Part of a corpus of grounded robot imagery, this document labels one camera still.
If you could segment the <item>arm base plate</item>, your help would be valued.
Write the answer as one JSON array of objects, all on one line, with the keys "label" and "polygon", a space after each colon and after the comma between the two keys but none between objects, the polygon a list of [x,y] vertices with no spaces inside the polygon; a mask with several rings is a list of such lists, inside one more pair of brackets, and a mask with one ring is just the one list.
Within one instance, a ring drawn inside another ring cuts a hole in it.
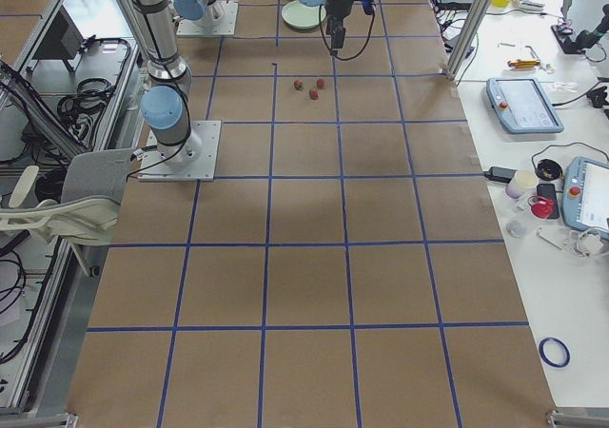
[{"label": "arm base plate", "polygon": [[215,176],[221,137],[220,121],[192,121],[191,132],[183,148],[158,145],[151,131],[147,144],[157,145],[142,156],[142,168],[136,176],[142,182],[212,181]]},{"label": "arm base plate", "polygon": [[177,35],[179,37],[233,36],[239,2],[216,0],[208,5],[202,0],[174,0],[179,15]]}]

